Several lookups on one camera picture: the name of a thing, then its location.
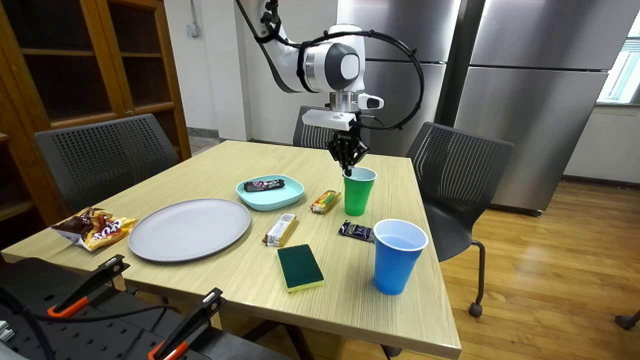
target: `wooden floor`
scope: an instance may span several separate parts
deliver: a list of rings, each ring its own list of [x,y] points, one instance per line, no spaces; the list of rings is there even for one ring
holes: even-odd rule
[[[640,325],[626,332],[611,322],[640,308],[640,191],[561,182],[542,217],[491,211],[473,235],[487,248],[480,320],[466,314],[475,296],[475,251],[442,265],[460,358],[640,358]],[[318,358],[383,358],[375,345],[306,338]],[[261,345],[293,355],[284,332]]]

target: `red handle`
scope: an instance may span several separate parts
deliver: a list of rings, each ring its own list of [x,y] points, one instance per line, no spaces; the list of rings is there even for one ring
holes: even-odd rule
[[[86,305],[88,305],[88,296],[82,296],[77,303],[62,308],[62,312],[55,310],[58,306],[49,306],[49,308],[46,310],[46,314],[47,314],[49,318],[70,318],[72,314],[76,314],[76,312],[79,312],[82,308],[86,308]]]

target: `plastic cup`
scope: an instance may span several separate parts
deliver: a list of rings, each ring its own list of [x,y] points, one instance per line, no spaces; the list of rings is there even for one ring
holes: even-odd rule
[[[369,168],[351,168],[351,176],[343,176],[343,215],[361,217],[372,194],[375,172]]]
[[[428,246],[428,237],[411,223],[386,219],[373,227],[375,271],[373,287],[395,296],[403,290],[417,257]]]

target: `white plate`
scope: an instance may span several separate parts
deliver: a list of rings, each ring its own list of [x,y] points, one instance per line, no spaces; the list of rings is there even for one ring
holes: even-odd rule
[[[166,206],[134,228],[128,248],[152,263],[185,263],[242,239],[252,219],[236,202],[200,198]]]

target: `small snack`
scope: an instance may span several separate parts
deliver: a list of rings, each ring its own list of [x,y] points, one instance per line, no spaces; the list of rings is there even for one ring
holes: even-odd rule
[[[360,224],[351,224],[351,223],[343,223],[338,231],[338,235],[348,237],[348,239],[356,239],[361,243],[373,243],[372,241],[372,228],[360,227]]]
[[[295,227],[298,219],[293,215],[280,217],[271,231],[268,231],[261,239],[261,245],[265,245],[268,248],[282,248]]]
[[[243,182],[243,192],[268,192],[268,191],[278,191],[284,189],[284,180],[282,178],[256,178],[249,182]]]
[[[339,201],[339,192],[336,191],[325,191],[316,202],[311,204],[314,215],[325,215],[329,213]]]
[[[122,241],[134,228],[134,223],[134,219],[114,219],[102,209],[83,209],[52,228],[83,251],[94,253]]]

